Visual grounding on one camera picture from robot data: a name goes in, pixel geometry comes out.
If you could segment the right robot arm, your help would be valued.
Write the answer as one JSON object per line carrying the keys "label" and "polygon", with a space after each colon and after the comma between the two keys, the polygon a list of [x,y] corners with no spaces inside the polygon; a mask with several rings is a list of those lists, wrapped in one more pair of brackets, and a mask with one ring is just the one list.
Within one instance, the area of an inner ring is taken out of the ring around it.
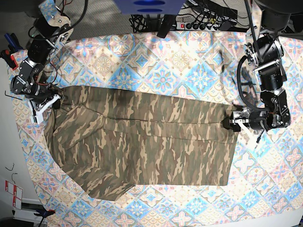
{"label": "right robot arm", "polygon": [[37,0],[33,12],[36,19],[28,35],[32,40],[27,57],[20,63],[19,73],[10,83],[10,91],[23,95],[31,112],[31,121],[43,122],[43,113],[49,107],[60,107],[62,96],[46,78],[46,66],[53,66],[53,58],[70,38],[74,26],[70,18],[56,6],[54,0]]}

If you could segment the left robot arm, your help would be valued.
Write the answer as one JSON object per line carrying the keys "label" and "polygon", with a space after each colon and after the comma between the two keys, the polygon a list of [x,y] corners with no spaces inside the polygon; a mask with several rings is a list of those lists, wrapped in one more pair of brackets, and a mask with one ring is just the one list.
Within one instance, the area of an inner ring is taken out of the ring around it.
{"label": "left robot arm", "polygon": [[[239,60],[236,79],[241,100],[246,105],[225,118],[223,126],[234,132],[241,130],[252,137],[250,129],[262,134],[272,129],[286,128],[291,123],[286,92],[282,87],[287,81],[282,65],[284,55],[279,37],[302,39],[302,31],[286,31],[289,22],[298,20],[303,14],[301,0],[246,0],[249,30],[246,33],[245,55]],[[241,67],[247,61],[253,73],[260,78],[260,99],[263,108],[251,104],[245,97],[241,85]]]}

